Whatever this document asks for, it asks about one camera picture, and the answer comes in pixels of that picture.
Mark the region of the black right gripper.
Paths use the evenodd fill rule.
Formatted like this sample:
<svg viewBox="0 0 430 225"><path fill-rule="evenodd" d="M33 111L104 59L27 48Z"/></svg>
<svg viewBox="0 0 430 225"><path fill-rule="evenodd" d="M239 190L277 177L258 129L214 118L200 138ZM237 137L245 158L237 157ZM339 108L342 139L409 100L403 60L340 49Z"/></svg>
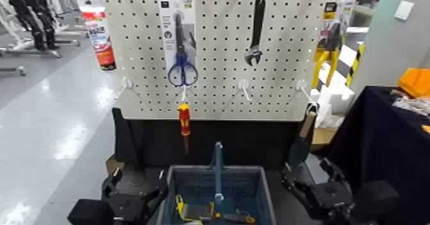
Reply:
<svg viewBox="0 0 430 225"><path fill-rule="evenodd" d="M321 168L328 175L329 181L311 185L297 180L294 170L288 163L282 169L282 185L300 202L309 203L308 214L311 219L322 224L350 224L349 209L353 205L353 195L344 181L344 173L337 165L323 158Z"/></svg>

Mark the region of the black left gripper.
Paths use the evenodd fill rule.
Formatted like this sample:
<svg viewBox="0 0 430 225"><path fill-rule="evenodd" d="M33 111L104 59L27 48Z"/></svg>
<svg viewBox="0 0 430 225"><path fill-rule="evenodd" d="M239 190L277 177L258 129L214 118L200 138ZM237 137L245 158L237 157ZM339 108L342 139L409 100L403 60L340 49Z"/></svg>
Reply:
<svg viewBox="0 0 430 225"><path fill-rule="evenodd" d="M147 224L157 210L158 202L163 201L168 194L166 178L154 180L150 191L142 194L120 194L116 186L123 177L122 170L117 167L103 182L101 199L111 196L113 220L122 224Z"/></svg>

